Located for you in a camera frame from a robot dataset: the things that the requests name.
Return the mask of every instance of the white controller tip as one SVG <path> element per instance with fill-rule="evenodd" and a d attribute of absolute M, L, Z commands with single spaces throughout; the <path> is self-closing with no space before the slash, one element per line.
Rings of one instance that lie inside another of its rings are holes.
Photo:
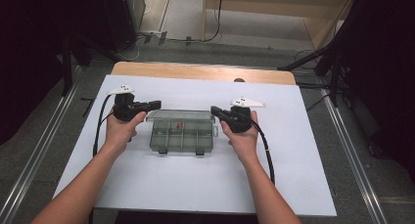
<path fill-rule="evenodd" d="M 114 90 L 108 91 L 107 94 L 108 95 L 116 95 L 116 94 L 127 94 L 127 93 L 132 93 L 132 92 L 134 92 L 134 89 L 131 86 L 121 85 L 120 87 L 118 87 Z"/>

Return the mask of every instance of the person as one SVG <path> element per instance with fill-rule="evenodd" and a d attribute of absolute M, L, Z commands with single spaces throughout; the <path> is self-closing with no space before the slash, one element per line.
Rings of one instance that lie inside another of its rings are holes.
<path fill-rule="evenodd" d="M 101 150 L 35 216 L 32 223 L 85 223 L 115 160 L 125 151 L 129 139 L 137 134 L 135 127 L 145 117 L 145 112 L 139 112 L 131 121 L 123 122 L 111 114 L 107 118 L 106 140 Z M 252 111 L 252 119 L 257 122 L 255 111 Z M 251 127 L 247 132 L 235 134 L 225 121 L 220 124 L 246 170 L 258 222 L 300 223 L 259 163 L 256 129 Z"/>

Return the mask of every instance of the black tripod leg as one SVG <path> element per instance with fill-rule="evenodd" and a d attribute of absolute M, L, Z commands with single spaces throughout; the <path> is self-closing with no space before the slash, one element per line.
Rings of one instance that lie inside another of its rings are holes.
<path fill-rule="evenodd" d="M 318 57 L 320 57 L 322 55 L 325 55 L 329 51 L 330 46 L 331 45 L 329 44 L 329 45 L 321 48 L 320 50 L 317 50 L 317 51 L 313 52 L 312 54 L 307 55 L 304 58 L 299 59 L 298 61 L 296 61 L 296 62 L 294 62 L 294 63 L 292 63 L 290 65 L 287 65 L 285 67 L 278 67 L 278 69 L 279 70 L 291 71 L 291 70 L 293 70 L 293 69 L 295 69 L 297 67 L 300 67 L 302 65 L 305 65 L 306 63 L 308 63 L 308 62 L 310 62 L 312 60 L 315 60 L 315 59 L 317 59 Z"/>
<path fill-rule="evenodd" d="M 330 93 L 329 93 L 329 98 L 333 103 L 333 106 L 336 108 L 338 106 L 337 104 L 337 90 L 339 87 L 339 74 L 340 74 L 340 69 L 341 69 L 341 58 L 342 56 L 338 53 L 336 55 L 336 62 L 335 65 L 333 66 L 333 71 L 332 71 L 332 81 L 330 84 Z"/>
<path fill-rule="evenodd" d="M 62 96 L 65 96 L 72 86 L 72 65 L 70 63 L 69 39 L 67 37 L 64 38 L 63 42 L 62 59 L 64 63 L 64 92 Z"/>
<path fill-rule="evenodd" d="M 89 64 L 91 64 L 91 56 L 88 54 L 82 43 L 74 38 L 71 38 L 69 40 L 69 46 L 73 56 L 81 66 L 89 66 Z"/>
<path fill-rule="evenodd" d="M 88 38 L 76 34 L 75 38 L 79 39 L 80 42 L 83 42 L 85 45 L 95 49 L 96 51 L 100 52 L 101 54 L 103 54 L 104 56 L 106 56 L 107 58 L 109 58 L 110 60 L 112 60 L 114 63 L 120 62 L 121 58 L 115 56 L 114 54 L 112 54 L 111 52 L 109 52 L 108 50 L 104 49 L 103 47 L 95 44 L 94 42 L 92 42 L 91 40 L 89 40 Z"/>

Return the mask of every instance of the white poster board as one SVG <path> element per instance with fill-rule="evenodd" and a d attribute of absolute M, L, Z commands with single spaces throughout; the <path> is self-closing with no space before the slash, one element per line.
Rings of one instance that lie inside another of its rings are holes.
<path fill-rule="evenodd" d="M 297 215 L 335 216 L 336 210 L 318 154 L 298 86 L 108 75 L 74 147 L 55 196 L 92 157 L 99 111 L 109 90 L 128 84 L 135 102 L 161 100 L 166 110 L 209 111 L 210 106 L 230 109 L 242 96 L 266 104 L 253 109 L 267 139 L 275 169 L 276 187 Z M 105 113 L 110 111 L 109 99 Z M 153 152 L 152 122 L 138 125 L 138 135 L 117 159 L 101 191 L 96 207 L 255 213 L 250 187 L 242 164 L 221 132 L 213 150 L 203 157 L 194 154 Z M 105 138 L 106 124 L 100 133 Z M 263 143 L 257 153 L 268 173 Z"/>

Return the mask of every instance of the handheld controller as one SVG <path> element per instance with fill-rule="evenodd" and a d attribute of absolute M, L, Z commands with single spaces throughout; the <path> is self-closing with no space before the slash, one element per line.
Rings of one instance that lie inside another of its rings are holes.
<path fill-rule="evenodd" d="M 160 108 L 161 101 L 134 102 L 134 95 L 131 93 L 116 94 L 115 105 L 113 106 L 114 116 L 122 121 L 130 121 L 139 112 L 150 112 Z"/>
<path fill-rule="evenodd" d="M 234 106 L 231 111 L 227 111 L 211 106 L 210 113 L 218 117 L 219 120 L 224 120 L 233 133 L 243 133 L 253 126 L 250 108 Z"/>

